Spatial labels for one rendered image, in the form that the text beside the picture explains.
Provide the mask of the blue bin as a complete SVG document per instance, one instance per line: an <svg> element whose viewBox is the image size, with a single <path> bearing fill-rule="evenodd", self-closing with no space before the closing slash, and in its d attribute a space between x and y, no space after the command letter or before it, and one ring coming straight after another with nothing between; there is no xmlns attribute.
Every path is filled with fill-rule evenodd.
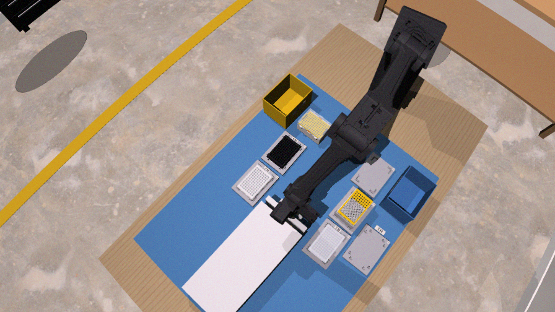
<svg viewBox="0 0 555 312"><path fill-rule="evenodd" d="M396 183L379 206L404 225L416 218L437 185L412 165Z"/></svg>

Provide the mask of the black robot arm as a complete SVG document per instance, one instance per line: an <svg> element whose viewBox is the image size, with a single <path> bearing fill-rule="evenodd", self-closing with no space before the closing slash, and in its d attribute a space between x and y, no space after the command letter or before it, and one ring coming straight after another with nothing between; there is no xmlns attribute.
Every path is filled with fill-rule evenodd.
<svg viewBox="0 0 555 312"><path fill-rule="evenodd" d="M332 139L331 145L304 175L288 185L283 192L285 198L270 213L281 225L296 212L310 224L316 221L320 213L309 205L315 188L347 158L355 156L362 161L374 150L379 142L375 137L396 112L393 99L408 69L416 72L436 43L435 38L411 18L393 38L396 41L388 50L392 54L391 62L378 85L364 95L348 116L343 112L339 115L325 133Z"/></svg>

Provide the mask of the blue bench mat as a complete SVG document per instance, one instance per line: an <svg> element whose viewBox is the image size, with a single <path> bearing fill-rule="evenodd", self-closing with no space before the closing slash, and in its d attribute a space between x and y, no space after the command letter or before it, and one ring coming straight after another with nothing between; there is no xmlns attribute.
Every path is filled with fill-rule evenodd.
<svg viewBox="0 0 555 312"><path fill-rule="evenodd" d="M201 312L205 311L182 286L261 201L269 207L265 200L268 195L277 203L284 199L283 192L288 185L304 175L330 146L332 139L328 136L318 145L299 131L298 120L310 108L331 124L341 112L347 116L351 112L300 73L296 78L313 89L312 101L286 129L262 109L133 238ZM261 157L284 131L307 148L281 175ZM376 138L379 142L372 152L396 169L380 191L372 198L351 181L372 152L362 161L353 156L351 160L347 159L337 166L310 196L309 205L320 213L316 221L310 224L304 217L300 220L307 231L304 234L298 231L302 235L298 243L237 312L342 312L408 224L403 225L379 206L384 197L411 165L435 184L439 180L439 177L382 133ZM257 160L279 179L252 207L231 187ZM328 215L353 186L376 205L350 235ZM351 236L327 270L302 251L326 218ZM374 230L378 225L386 232L382 235L376 231L390 242L367 275L342 257L365 224Z"/></svg>

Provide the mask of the white label plate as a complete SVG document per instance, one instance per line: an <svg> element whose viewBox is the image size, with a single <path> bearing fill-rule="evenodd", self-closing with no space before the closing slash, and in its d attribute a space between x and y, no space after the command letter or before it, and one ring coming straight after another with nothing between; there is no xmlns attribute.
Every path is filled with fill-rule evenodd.
<svg viewBox="0 0 555 312"><path fill-rule="evenodd" d="M378 225L376 225L375 229L376 229L379 233L381 233L382 235L384 235L385 232L386 232L386 231L384 231L383 229L381 229Z"/></svg>

